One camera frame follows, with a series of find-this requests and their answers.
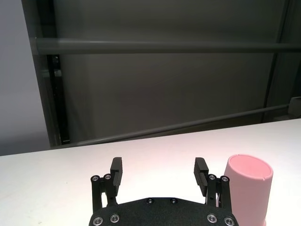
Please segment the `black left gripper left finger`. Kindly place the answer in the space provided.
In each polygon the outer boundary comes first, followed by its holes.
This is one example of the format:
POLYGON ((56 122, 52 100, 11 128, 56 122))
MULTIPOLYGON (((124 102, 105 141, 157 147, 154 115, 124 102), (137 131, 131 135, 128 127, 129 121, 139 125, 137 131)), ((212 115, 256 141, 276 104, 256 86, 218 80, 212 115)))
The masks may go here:
POLYGON ((102 193, 106 195, 108 207, 117 205, 116 197, 121 184, 122 174, 122 158, 114 157, 108 174, 105 174, 102 178, 99 175, 91 177, 93 212, 103 208, 102 193))

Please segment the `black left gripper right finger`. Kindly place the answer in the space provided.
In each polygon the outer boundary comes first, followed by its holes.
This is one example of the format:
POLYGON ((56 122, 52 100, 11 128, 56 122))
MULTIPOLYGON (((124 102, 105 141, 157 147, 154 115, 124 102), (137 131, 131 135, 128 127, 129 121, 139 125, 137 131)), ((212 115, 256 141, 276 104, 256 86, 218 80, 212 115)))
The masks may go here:
POLYGON ((209 174, 206 161, 201 157, 195 158, 194 176, 203 197, 205 197, 205 205, 232 212, 230 179, 227 176, 218 178, 214 174, 209 174))

